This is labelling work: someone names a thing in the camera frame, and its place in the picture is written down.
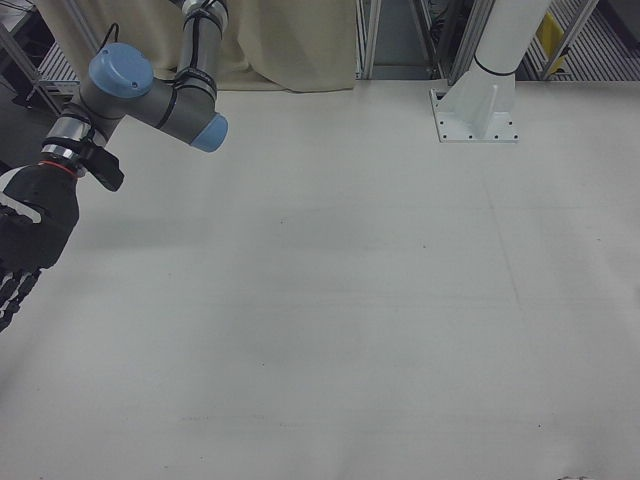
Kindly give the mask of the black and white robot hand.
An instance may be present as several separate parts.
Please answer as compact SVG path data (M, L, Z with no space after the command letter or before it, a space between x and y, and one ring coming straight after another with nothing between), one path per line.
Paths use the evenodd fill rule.
M60 167L19 169L1 191L1 327L43 270L59 260L79 219L77 179Z

